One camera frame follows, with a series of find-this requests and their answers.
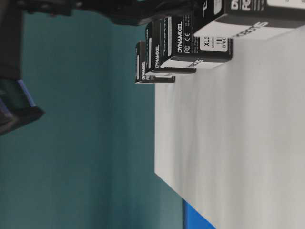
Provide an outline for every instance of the white table surface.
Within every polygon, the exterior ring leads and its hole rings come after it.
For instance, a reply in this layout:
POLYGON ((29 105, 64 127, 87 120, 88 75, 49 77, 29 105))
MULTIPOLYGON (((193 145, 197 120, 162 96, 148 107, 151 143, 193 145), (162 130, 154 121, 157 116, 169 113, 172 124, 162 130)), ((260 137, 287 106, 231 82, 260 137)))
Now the white table surface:
POLYGON ((155 88, 155 172, 220 229, 305 227, 305 27, 155 88))

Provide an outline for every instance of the black product box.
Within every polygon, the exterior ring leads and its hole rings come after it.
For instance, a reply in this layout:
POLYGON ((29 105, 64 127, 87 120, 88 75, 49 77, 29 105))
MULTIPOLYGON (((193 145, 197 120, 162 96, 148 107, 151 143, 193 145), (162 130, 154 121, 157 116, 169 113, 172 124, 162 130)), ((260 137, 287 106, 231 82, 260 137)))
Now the black product box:
POLYGON ((305 0, 196 0, 195 36, 269 39, 305 25, 305 0))
POLYGON ((31 123, 43 114, 23 80, 0 79, 0 135, 31 123))
POLYGON ((174 83, 175 76, 145 75, 145 42, 140 41, 135 47, 136 74, 135 83, 174 83))
POLYGON ((146 75, 157 76, 186 76, 196 72, 195 69, 182 69, 161 67, 162 50, 164 46, 164 27, 163 20, 149 23, 145 28, 146 39, 146 75))
POLYGON ((214 68, 232 59, 233 40, 226 37, 194 37, 194 14, 164 19, 161 67, 214 68))

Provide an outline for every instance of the dynamixel box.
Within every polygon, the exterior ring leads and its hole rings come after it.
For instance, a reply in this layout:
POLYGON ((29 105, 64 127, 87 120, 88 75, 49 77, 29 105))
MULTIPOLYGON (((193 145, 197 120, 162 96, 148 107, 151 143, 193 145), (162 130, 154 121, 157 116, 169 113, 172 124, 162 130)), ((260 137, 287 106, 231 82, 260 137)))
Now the dynamixel box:
POLYGON ((305 0, 196 0, 195 36, 269 39, 305 25, 305 0))
POLYGON ((164 19, 161 67, 214 68, 232 59, 233 40, 226 37, 194 37, 194 14, 164 19))
POLYGON ((163 20, 149 23, 145 29, 146 39, 146 75, 157 76, 186 76, 196 72, 195 69, 161 67, 162 50, 164 44, 163 20))
POLYGON ((145 42, 140 41, 135 47, 136 74, 135 83, 174 83, 174 76, 145 75, 145 42))

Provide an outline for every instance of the teal background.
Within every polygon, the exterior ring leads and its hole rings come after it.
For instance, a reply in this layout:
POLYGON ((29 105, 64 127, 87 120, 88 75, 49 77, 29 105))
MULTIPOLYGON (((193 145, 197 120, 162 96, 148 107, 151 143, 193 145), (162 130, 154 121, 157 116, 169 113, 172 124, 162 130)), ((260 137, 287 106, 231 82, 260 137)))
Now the teal background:
POLYGON ((46 112, 0 138, 0 228, 181 229, 153 172, 154 86, 135 85, 144 27, 26 15, 23 78, 46 112))

